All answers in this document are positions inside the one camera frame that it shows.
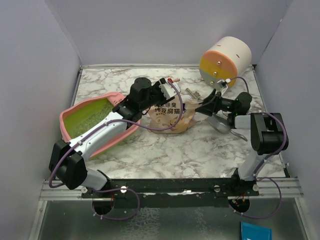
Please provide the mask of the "round pastel drawer cabinet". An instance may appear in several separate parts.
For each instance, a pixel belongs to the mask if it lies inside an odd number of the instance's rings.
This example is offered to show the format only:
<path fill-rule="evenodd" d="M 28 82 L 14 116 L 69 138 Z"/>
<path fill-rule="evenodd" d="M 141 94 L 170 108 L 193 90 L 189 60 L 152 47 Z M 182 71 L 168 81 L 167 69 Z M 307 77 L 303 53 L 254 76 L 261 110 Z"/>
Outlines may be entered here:
<path fill-rule="evenodd" d="M 244 41 L 225 36 L 202 55 L 199 72 L 206 84 L 219 89 L 219 80 L 242 75 L 251 61 L 251 49 Z"/>

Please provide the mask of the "white bag sealing clip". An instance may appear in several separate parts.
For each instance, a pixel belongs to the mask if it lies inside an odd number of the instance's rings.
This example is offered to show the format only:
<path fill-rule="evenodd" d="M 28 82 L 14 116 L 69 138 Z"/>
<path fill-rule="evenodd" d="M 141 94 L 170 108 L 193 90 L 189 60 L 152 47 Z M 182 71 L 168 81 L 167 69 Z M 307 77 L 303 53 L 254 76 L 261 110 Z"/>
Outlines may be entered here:
<path fill-rule="evenodd" d="M 197 91 L 191 91 L 189 88 L 186 88 L 185 91 L 193 100 L 197 100 L 198 103 L 203 102 L 201 95 Z"/>

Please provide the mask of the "green cat litter pile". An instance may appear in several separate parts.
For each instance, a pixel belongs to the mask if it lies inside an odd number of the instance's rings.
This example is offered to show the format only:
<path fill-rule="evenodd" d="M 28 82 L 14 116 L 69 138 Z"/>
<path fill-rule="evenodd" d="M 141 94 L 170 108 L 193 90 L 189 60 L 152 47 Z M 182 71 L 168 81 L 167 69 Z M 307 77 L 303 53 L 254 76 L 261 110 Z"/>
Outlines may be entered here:
<path fill-rule="evenodd" d="M 65 128 L 71 139 L 84 134 L 112 111 L 113 104 L 108 99 L 94 101 L 77 110 L 65 119 Z"/>

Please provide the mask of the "silver metal litter scoop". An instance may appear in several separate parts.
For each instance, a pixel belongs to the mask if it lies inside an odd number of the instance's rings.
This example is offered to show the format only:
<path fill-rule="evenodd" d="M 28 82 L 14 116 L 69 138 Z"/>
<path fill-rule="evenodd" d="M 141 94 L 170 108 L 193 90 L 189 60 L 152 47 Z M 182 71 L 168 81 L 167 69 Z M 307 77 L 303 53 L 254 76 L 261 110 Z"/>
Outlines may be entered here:
<path fill-rule="evenodd" d="M 216 114 L 209 116 L 206 118 L 206 121 L 220 134 L 226 135 L 226 134 L 232 134 L 238 139 L 244 140 L 245 142 L 248 142 L 248 139 L 237 132 L 234 132 L 227 123 L 227 120 L 223 117 L 220 117 Z"/>

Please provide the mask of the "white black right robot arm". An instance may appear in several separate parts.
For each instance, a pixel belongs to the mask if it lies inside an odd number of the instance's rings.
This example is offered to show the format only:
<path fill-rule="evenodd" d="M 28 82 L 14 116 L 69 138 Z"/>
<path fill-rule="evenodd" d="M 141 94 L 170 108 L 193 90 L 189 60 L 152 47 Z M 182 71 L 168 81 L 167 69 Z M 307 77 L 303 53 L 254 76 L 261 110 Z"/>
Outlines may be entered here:
<path fill-rule="evenodd" d="M 222 97 L 215 89 L 195 112 L 212 118 L 219 111 L 228 112 L 226 126 L 230 129 L 250 130 L 251 152 L 244 163 L 229 179 L 228 188 L 240 196 L 257 181 L 257 176 L 267 160 L 288 148 L 289 138 L 280 113 L 248 113 L 252 96 L 241 92 L 234 100 Z"/>

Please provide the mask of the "peach cat litter bag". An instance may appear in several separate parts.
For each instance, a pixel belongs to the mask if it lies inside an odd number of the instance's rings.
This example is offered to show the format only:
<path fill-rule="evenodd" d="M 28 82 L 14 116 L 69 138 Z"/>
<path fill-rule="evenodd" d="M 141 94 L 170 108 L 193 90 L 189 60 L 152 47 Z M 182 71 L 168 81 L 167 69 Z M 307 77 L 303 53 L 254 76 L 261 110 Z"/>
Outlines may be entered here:
<path fill-rule="evenodd" d="M 179 98 L 176 96 L 172 101 L 162 106 L 153 106 L 149 111 L 150 117 L 149 128 L 166 129 L 175 124 L 180 113 L 182 113 L 179 122 L 171 129 L 154 131 L 156 134 L 181 134 L 193 127 L 196 124 L 194 116 L 196 114 L 195 109 L 199 106 L 199 103 L 195 99 L 183 100 L 183 106 Z"/>

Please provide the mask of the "blue card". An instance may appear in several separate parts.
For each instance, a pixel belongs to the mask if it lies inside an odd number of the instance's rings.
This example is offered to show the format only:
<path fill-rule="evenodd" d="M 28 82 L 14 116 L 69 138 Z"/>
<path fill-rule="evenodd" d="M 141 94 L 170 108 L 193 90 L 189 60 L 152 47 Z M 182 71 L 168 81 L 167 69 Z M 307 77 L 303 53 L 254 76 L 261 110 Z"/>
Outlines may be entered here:
<path fill-rule="evenodd" d="M 242 240 L 272 240 L 272 230 L 247 222 L 241 222 L 241 239 Z"/>

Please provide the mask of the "pink green litter box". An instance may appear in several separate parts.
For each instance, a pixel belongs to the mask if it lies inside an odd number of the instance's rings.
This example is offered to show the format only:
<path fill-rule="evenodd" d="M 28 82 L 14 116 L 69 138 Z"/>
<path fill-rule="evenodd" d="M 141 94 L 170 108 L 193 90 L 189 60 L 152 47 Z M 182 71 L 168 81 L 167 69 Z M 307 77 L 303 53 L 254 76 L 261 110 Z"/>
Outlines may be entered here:
<path fill-rule="evenodd" d="M 105 119 L 113 107 L 124 99 L 119 92 L 108 92 L 88 98 L 63 111 L 59 116 L 62 138 L 65 142 L 76 138 Z"/>

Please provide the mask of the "aluminium frame profile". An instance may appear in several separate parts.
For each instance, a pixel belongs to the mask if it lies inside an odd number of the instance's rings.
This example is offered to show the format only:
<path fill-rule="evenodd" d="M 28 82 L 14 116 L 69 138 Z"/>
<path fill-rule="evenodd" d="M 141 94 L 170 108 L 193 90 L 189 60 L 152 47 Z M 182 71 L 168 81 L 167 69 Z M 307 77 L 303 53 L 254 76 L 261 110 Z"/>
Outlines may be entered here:
<path fill-rule="evenodd" d="M 40 201 L 81 201 L 82 192 L 81 187 L 74 190 L 68 189 L 65 185 L 51 188 L 49 182 L 45 180 L 39 195 Z"/>

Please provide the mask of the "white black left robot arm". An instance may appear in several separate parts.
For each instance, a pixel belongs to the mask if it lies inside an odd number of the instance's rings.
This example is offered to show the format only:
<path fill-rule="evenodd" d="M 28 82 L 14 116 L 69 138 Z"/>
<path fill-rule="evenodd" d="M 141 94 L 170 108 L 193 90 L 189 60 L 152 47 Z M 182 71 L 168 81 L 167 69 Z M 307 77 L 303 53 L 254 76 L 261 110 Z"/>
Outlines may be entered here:
<path fill-rule="evenodd" d="M 129 94 L 94 127 L 69 141 L 58 140 L 49 163 L 49 186 L 56 188 L 53 179 L 74 190 L 79 186 L 93 189 L 97 196 L 106 197 L 111 190 L 111 180 L 100 170 L 86 166 L 87 160 L 104 144 L 137 125 L 143 111 L 152 106 L 162 106 L 175 98 L 179 87 L 170 79 L 161 78 L 151 83 L 139 77 L 130 87 Z"/>

